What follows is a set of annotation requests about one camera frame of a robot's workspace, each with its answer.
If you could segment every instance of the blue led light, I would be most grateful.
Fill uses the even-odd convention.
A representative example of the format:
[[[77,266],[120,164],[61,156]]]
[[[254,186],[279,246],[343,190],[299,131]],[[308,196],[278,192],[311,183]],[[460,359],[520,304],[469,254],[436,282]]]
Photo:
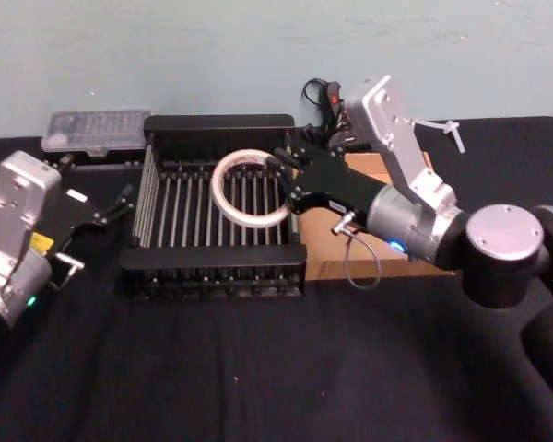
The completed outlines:
[[[404,253],[406,249],[404,249],[404,246],[402,246],[399,242],[391,241],[389,243],[392,249],[396,249],[397,251]]]

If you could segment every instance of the yellow warning label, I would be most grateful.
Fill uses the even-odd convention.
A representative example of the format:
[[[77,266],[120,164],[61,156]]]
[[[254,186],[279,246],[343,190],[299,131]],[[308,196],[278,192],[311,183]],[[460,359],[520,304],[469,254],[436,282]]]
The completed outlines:
[[[37,232],[33,232],[30,237],[30,246],[40,255],[45,255],[53,245],[53,240]]]

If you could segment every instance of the light blue wall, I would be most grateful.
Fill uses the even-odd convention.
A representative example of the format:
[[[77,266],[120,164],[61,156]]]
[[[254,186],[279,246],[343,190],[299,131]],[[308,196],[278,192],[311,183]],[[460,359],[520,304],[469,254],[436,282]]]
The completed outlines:
[[[553,0],[0,0],[0,136],[52,112],[286,112],[392,74],[420,118],[553,115]]]

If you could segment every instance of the white plastic clip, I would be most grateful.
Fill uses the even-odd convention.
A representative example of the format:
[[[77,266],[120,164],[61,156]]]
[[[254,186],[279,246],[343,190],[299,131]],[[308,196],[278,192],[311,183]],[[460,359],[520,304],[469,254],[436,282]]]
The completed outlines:
[[[457,130],[459,127],[458,122],[454,122],[453,120],[449,120],[445,124],[441,124],[438,122],[427,122],[425,120],[418,120],[416,118],[410,120],[411,122],[415,124],[419,124],[421,126],[428,126],[432,127],[434,129],[442,129],[442,132],[444,134],[453,134],[454,141],[457,144],[457,148],[459,149],[459,152],[462,154],[465,153],[465,146],[463,145],[463,140],[461,140],[461,135],[459,135],[459,131]]]

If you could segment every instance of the gray cable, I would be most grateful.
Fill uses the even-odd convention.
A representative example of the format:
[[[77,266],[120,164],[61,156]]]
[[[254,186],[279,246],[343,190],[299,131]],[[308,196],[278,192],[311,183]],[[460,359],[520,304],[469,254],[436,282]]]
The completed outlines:
[[[371,245],[369,245],[363,239],[359,238],[356,232],[351,232],[347,228],[343,228],[341,233],[345,234],[348,237],[347,249],[346,249],[346,252],[344,253],[344,274],[346,275],[348,282],[350,283],[350,285],[352,285],[354,288],[358,290],[373,290],[381,282],[382,272],[381,272],[381,261],[379,260],[379,255],[377,255],[377,252],[373,247],[371,247]],[[350,276],[350,270],[348,269],[348,255],[350,254],[350,245],[352,244],[353,239],[355,239],[363,246],[365,246],[367,250],[371,253],[373,258],[373,263],[375,266],[375,276],[374,276],[375,280],[368,285],[357,284]]]

